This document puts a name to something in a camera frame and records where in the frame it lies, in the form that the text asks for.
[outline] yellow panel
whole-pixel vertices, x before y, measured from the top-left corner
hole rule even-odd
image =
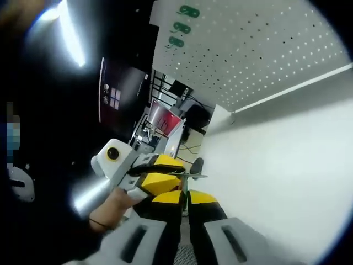
[[[183,163],[181,163],[180,161],[178,161],[168,155],[165,155],[165,154],[159,155],[154,164],[155,165],[182,166],[182,167],[184,166]]]
[[[150,173],[146,176],[142,183],[142,188],[157,196],[164,192],[170,192],[173,188],[179,185],[181,180],[176,176]]]
[[[200,204],[200,203],[217,203],[217,199],[207,193],[198,192],[196,190],[190,190],[191,203]]]
[[[179,203],[181,190],[174,190],[172,192],[162,193],[153,199],[155,203]]]

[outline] perforated ceiling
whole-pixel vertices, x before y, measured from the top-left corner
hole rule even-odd
[[[307,1],[166,1],[153,68],[229,111],[350,63]]]

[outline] human hand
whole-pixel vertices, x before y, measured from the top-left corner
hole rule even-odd
[[[91,228],[96,232],[115,229],[125,211],[136,203],[122,189],[114,188],[105,202],[89,215]]]

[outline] white wall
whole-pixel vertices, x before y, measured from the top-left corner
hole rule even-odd
[[[208,178],[190,189],[214,195],[277,254],[315,263],[352,211],[352,72],[234,116],[217,106],[200,156]]]

